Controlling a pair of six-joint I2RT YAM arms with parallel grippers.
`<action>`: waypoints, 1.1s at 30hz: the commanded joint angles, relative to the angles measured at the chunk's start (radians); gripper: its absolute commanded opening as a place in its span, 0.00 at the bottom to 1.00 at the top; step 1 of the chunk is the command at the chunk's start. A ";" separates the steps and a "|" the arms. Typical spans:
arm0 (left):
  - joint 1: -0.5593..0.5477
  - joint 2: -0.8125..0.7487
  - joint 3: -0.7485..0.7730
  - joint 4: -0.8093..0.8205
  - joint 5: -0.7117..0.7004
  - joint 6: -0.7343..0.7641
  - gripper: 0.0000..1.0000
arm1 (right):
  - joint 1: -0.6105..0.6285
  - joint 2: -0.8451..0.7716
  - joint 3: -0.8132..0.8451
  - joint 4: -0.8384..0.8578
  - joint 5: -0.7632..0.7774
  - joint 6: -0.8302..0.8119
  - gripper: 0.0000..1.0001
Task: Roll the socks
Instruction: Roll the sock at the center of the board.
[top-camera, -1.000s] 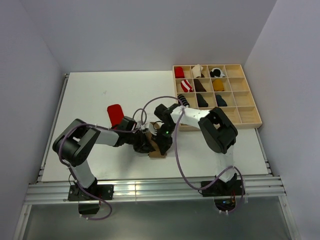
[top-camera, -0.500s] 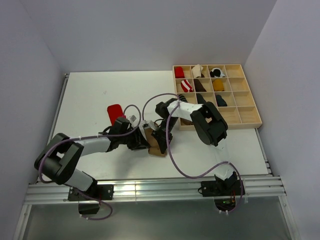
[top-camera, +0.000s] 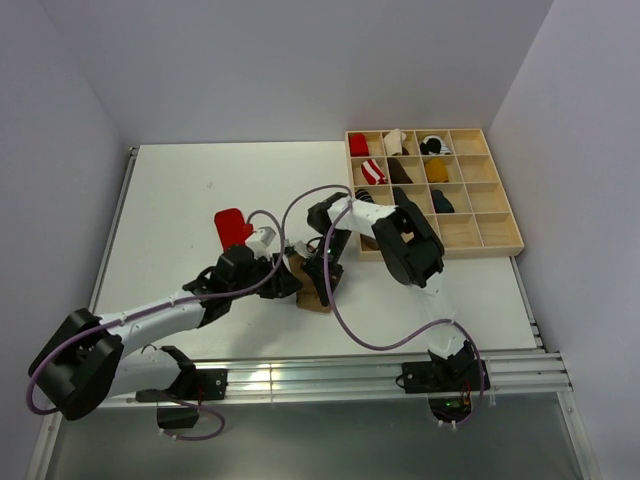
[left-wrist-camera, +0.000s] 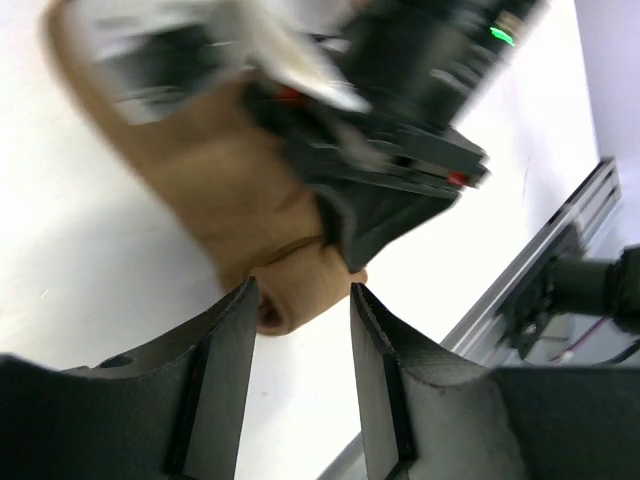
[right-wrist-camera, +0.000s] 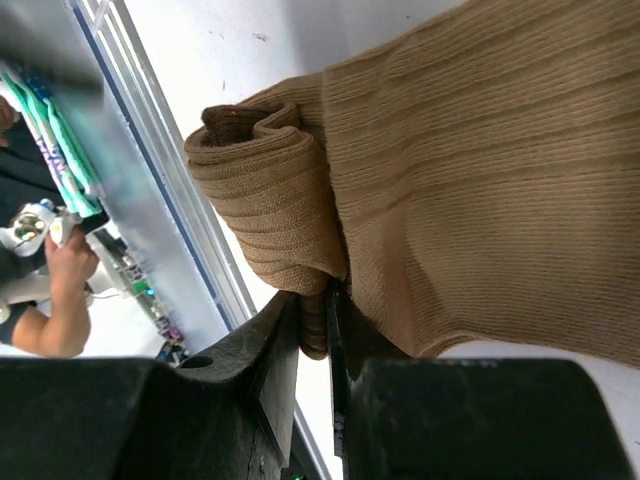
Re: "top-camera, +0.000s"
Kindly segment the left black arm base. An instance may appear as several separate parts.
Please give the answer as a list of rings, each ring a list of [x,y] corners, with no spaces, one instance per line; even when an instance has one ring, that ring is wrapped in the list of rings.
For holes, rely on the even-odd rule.
[[[224,400],[227,387],[226,369],[199,370],[181,374],[167,389],[148,389],[135,394],[138,403],[171,403],[172,407],[156,408],[156,423],[161,432],[181,441],[203,441],[219,436],[226,420],[208,405],[210,401]],[[188,435],[200,420],[213,417],[218,427],[208,434]]]

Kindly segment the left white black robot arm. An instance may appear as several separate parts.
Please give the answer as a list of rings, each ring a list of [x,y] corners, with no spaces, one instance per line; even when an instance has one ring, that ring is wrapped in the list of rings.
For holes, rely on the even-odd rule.
[[[94,315],[82,308],[69,314],[28,370],[26,402],[40,389],[52,411],[78,420],[104,400],[140,390],[160,390],[183,399],[195,386],[195,367],[177,348],[162,347],[135,358],[136,351],[173,334],[203,328],[226,315],[233,301],[250,295],[281,299],[303,284],[281,256],[234,246],[216,264],[172,295],[138,310]]]

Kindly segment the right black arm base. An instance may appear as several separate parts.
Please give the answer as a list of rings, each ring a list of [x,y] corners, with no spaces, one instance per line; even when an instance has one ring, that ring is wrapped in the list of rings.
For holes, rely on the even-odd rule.
[[[444,360],[404,362],[395,383],[405,394],[426,394],[431,413],[446,423],[467,419],[473,394],[491,386],[485,362],[476,360],[461,369]]]

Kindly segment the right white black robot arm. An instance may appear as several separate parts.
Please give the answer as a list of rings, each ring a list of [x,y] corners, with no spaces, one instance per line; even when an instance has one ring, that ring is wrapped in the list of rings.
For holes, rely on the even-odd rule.
[[[407,337],[389,345],[374,345],[359,338],[339,312],[334,293],[344,269],[340,257],[353,234],[375,240],[384,265],[399,284],[425,290],[444,272],[445,248],[417,205],[394,190],[393,205],[381,205],[335,193],[310,207],[307,224],[320,235],[318,247],[301,263],[322,305],[329,306],[340,327],[357,345],[375,352],[395,350],[416,337],[427,336],[434,389],[452,390],[469,373],[478,375],[477,389],[487,388],[488,374],[470,334],[452,318],[430,321]]]

